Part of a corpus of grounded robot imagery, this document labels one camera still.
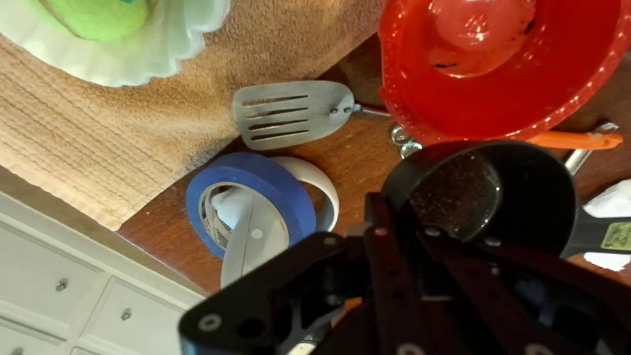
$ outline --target metal spatula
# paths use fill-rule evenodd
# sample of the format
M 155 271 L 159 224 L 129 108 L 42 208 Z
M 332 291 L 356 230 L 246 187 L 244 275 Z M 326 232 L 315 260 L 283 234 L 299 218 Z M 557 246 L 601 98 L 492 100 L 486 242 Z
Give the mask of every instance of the metal spatula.
M 352 112 L 388 116 L 354 102 L 348 86 L 330 80 L 289 80 L 242 86 L 232 120 L 250 149 L 277 149 L 338 129 Z

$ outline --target painter's tape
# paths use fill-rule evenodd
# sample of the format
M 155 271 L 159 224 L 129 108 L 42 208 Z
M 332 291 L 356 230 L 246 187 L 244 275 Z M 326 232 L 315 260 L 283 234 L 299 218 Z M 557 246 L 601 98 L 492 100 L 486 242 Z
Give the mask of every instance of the painter's tape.
M 338 216 L 338 197 L 328 175 L 322 173 L 317 165 L 297 157 L 275 155 L 271 159 L 285 167 L 297 181 L 313 185 L 324 195 L 324 202 L 315 210 L 315 228 L 332 230 Z
M 216 157 L 200 169 L 184 191 L 184 210 L 190 226 L 214 256 L 224 254 L 226 240 L 210 226 L 208 200 L 226 187 L 251 189 L 279 212 L 289 244 L 315 230 L 315 210 L 299 181 L 269 157 L 234 151 Z

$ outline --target blue tape roll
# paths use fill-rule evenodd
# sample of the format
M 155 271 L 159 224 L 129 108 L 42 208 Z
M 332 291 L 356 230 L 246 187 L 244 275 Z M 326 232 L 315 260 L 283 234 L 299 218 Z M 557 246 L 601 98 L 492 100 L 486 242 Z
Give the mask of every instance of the blue tape roll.
M 267 198 L 287 226 L 289 244 L 315 230 L 313 202 L 289 171 L 259 153 L 226 153 L 200 169 L 184 191 L 184 212 L 188 222 L 204 246 L 218 258 L 222 258 L 224 246 L 216 242 L 216 236 L 208 234 L 202 214 L 204 195 L 208 189 L 220 185 L 244 185 Z

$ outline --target white drawer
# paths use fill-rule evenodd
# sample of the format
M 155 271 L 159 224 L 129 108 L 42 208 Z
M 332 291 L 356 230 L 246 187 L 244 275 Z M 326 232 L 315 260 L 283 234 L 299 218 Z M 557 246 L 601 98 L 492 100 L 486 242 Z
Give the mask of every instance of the white drawer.
M 17 323 L 0 321 L 1 355 L 60 355 L 60 340 Z
M 104 283 L 104 271 L 0 224 L 1 315 L 66 337 L 84 323 Z
M 115 355 L 179 355 L 177 323 L 182 309 L 111 277 L 84 340 Z

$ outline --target pot handle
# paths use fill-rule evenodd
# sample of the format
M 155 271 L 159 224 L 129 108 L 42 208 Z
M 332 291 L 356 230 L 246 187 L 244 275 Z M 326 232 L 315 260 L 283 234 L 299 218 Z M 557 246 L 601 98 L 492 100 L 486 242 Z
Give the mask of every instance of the pot handle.
M 559 256 L 567 258 L 579 252 L 631 254 L 631 216 L 595 218 L 579 210 Z

